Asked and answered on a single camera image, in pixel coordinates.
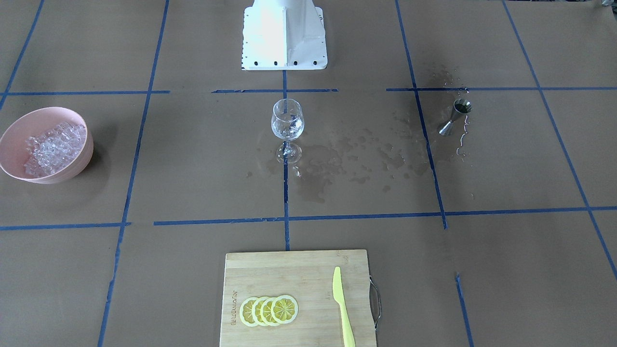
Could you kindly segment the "steel double jigger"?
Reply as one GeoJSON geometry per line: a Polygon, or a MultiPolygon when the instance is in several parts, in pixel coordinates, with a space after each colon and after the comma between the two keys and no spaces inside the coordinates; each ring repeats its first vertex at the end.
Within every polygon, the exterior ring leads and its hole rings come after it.
{"type": "Polygon", "coordinates": [[[438,134],[449,136],[453,132],[454,123],[462,116],[467,116],[472,111],[471,101],[459,98],[453,102],[449,120],[440,126],[438,134]]]}

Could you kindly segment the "clear wine glass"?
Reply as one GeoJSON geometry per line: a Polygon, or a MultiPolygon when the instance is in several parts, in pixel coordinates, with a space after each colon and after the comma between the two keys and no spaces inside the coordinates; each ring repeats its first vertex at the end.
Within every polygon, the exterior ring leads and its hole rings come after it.
{"type": "Polygon", "coordinates": [[[282,144],[276,150],[277,160],[289,165],[295,164],[302,156],[302,150],[295,140],[301,136],[305,128],[303,109],[294,99],[278,100],[273,106],[271,117],[272,132],[282,144]]]}

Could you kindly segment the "clear ice cubes pile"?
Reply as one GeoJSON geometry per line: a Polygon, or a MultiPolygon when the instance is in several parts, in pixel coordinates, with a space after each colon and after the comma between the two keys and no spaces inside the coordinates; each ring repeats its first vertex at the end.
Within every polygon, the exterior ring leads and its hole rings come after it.
{"type": "Polygon", "coordinates": [[[37,136],[25,140],[28,160],[25,173],[33,178],[53,175],[66,168],[84,148],[86,128],[64,121],[37,136]]]}

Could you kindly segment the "bamboo cutting board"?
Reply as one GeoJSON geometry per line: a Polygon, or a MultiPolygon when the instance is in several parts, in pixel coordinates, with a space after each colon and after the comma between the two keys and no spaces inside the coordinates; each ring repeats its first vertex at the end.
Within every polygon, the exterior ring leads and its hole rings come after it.
{"type": "Polygon", "coordinates": [[[341,347],[339,306],[333,299],[333,270],[342,287],[358,347],[375,347],[366,250],[229,253],[223,281],[221,347],[341,347]],[[289,324],[247,327],[240,308],[249,297],[288,294],[299,305],[289,324]]]}

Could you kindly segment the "lemon slice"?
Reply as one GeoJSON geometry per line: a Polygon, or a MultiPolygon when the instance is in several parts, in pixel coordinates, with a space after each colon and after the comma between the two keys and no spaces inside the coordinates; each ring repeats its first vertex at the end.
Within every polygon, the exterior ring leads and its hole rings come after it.
{"type": "Polygon", "coordinates": [[[270,299],[270,297],[261,296],[257,298],[254,301],[253,306],[251,308],[251,316],[253,318],[254,323],[258,326],[268,326],[268,324],[264,322],[264,319],[262,318],[262,313],[261,313],[262,312],[261,307],[267,299],[270,299]]]}
{"type": "Polygon", "coordinates": [[[255,327],[258,326],[258,322],[256,318],[253,318],[253,306],[258,300],[257,297],[249,297],[244,300],[241,304],[240,308],[240,319],[241,322],[247,327],[255,327]]]}
{"type": "Polygon", "coordinates": [[[268,297],[268,298],[265,298],[264,301],[262,301],[261,303],[261,306],[259,308],[260,320],[266,326],[276,327],[280,325],[280,323],[275,320],[272,314],[272,307],[277,300],[278,300],[277,298],[268,297]]]}
{"type": "Polygon", "coordinates": [[[276,297],[271,306],[271,317],[279,324],[291,323],[296,319],[298,312],[298,302],[288,294],[276,297]]]}

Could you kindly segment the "yellow plastic knife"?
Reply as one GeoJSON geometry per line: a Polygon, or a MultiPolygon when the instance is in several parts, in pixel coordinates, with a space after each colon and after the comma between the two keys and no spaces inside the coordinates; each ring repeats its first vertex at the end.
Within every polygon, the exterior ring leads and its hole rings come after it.
{"type": "Polygon", "coordinates": [[[344,290],[342,287],[341,268],[338,266],[336,266],[333,270],[331,286],[333,292],[333,299],[337,302],[339,306],[343,345],[344,347],[356,347],[352,325],[349,321],[348,310],[346,307],[344,290]]]}

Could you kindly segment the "pink bowl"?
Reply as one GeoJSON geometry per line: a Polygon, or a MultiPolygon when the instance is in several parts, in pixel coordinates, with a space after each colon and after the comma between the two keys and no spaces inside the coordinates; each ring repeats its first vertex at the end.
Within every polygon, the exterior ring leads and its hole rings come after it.
{"type": "Polygon", "coordinates": [[[35,184],[58,184],[85,169],[94,140],[77,112],[45,107],[10,125],[1,137],[0,150],[7,175],[35,184]]]}

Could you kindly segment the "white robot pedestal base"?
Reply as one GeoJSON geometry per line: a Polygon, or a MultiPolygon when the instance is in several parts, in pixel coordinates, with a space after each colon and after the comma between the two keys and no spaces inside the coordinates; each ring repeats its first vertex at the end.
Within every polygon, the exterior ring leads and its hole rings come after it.
{"type": "Polygon", "coordinates": [[[243,70],[327,68],[324,15],[312,0],[255,0],[243,20],[243,70]]]}

